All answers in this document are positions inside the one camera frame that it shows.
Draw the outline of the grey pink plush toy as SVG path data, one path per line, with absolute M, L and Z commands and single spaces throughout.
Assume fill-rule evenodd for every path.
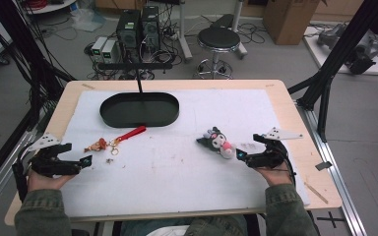
M 225 134 L 218 128 L 213 127 L 208 130 L 202 138 L 196 142 L 209 150 L 216 152 L 225 159 L 234 158 L 236 148 L 226 138 Z

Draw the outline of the black computer tower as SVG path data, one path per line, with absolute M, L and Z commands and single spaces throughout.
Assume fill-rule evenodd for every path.
M 145 6 L 141 20 L 146 47 L 159 50 L 158 6 Z
M 137 48 L 141 40 L 141 11 L 124 10 L 120 15 L 116 33 L 125 48 Z

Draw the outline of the brown cardboard box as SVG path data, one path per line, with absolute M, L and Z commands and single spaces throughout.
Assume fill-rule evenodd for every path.
M 276 45 L 297 45 L 321 0 L 269 0 L 263 25 Z

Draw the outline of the thin wooden stick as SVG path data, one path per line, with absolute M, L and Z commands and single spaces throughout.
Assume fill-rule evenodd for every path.
M 307 182 L 304 182 L 304 185 L 312 192 L 314 193 L 322 202 L 325 204 L 328 204 L 329 201 L 321 194 L 319 193 L 313 186 L 308 184 Z

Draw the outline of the black round stool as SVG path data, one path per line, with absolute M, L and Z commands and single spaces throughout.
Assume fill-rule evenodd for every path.
M 232 67 L 220 59 L 222 53 L 235 51 L 240 45 L 239 35 L 231 29 L 209 27 L 202 29 L 197 36 L 198 44 L 212 52 L 211 59 L 202 60 L 196 67 L 195 76 L 204 79 L 210 75 L 217 77 L 232 78 Z

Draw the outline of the white power supply unit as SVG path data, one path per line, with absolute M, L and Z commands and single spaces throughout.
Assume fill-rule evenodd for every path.
M 100 36 L 94 43 L 94 45 L 91 48 L 93 60 L 97 63 L 100 63 L 103 61 L 102 57 L 102 49 L 104 45 L 107 42 L 107 37 L 106 36 Z
M 105 43 L 102 49 L 102 57 L 105 64 L 113 64 L 117 62 L 118 55 L 116 51 L 115 41 L 113 39 L 109 39 Z

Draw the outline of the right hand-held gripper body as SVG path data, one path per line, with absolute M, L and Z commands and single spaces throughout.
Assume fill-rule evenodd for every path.
M 261 153 L 251 153 L 244 156 L 244 162 L 248 167 L 275 168 L 288 160 L 288 152 L 283 144 L 284 140 L 302 139 L 303 135 L 292 131 L 272 128 L 267 134 L 254 134 L 253 140 L 265 146 Z

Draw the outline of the red strap keychain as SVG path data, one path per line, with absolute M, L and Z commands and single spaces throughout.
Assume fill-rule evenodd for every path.
M 107 141 L 106 139 L 104 138 L 99 138 L 95 143 L 91 144 L 90 146 L 88 147 L 85 147 L 84 148 L 84 152 L 88 152 L 88 151 L 101 151 L 101 150 L 106 150 L 106 149 L 110 149 L 110 153 L 112 155 L 117 155 L 119 153 L 119 147 L 118 145 L 123 142 L 123 141 L 126 141 L 132 137 L 135 137 L 139 134 L 142 134 L 146 131 L 146 127 L 145 126 L 139 126 L 135 129 L 133 129 L 132 131 L 128 132 L 128 133 L 125 133 L 121 136 L 118 136 L 117 138 L 115 139 L 112 139 L 110 141 Z

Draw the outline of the black metal frame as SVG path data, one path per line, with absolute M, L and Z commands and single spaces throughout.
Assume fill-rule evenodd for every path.
M 25 131 L 40 122 L 40 114 L 52 114 L 65 86 L 75 78 L 48 50 L 38 24 L 29 23 L 17 0 L 0 0 L 0 23 L 9 34 L 9 42 L 0 33 L 0 43 L 12 57 L 24 80 L 31 86 L 30 109 L 0 149 L 0 169 Z
M 293 94 L 302 89 L 306 89 L 305 94 L 296 102 L 307 111 L 312 111 L 316 101 L 320 100 L 317 134 L 324 143 L 327 141 L 326 122 L 331 83 L 352 50 L 377 19 L 378 0 L 363 0 L 359 9 L 346 27 L 344 34 L 340 37 L 321 68 L 309 79 L 287 90 L 289 94 Z

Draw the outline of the white round table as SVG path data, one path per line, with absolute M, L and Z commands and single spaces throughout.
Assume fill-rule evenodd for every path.
M 70 7 L 77 0 L 26 0 L 24 7 L 28 14 L 44 14 Z

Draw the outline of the person's right hand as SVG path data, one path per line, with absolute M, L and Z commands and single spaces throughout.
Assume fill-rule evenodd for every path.
M 282 163 L 275 168 L 258 167 L 256 168 L 256 171 L 264 177 L 270 186 L 292 183 L 292 179 L 285 163 Z

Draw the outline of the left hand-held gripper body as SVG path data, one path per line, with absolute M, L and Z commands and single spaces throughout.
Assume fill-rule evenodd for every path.
M 82 167 L 80 161 L 61 160 L 59 153 L 70 151 L 72 145 L 61 144 L 61 141 L 50 133 L 44 133 L 35 141 L 28 151 L 36 151 L 36 154 L 29 160 L 31 169 L 36 173 L 53 177 L 54 175 L 77 175 Z

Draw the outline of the black oval tray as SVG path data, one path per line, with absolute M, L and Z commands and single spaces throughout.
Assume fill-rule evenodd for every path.
M 120 92 L 99 108 L 103 122 L 112 128 L 163 127 L 179 116 L 178 99 L 166 92 Z

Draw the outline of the person's left hand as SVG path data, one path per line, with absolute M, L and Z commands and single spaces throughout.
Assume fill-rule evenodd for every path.
M 68 181 L 74 178 L 74 175 L 63 175 L 57 178 L 50 178 L 36 173 L 33 170 L 29 171 L 28 191 L 37 190 L 60 190 Z

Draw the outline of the clear plastic bag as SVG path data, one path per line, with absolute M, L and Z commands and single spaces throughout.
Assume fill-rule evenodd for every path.
M 93 32 L 103 27 L 105 18 L 92 9 L 76 9 L 71 12 L 75 30 Z

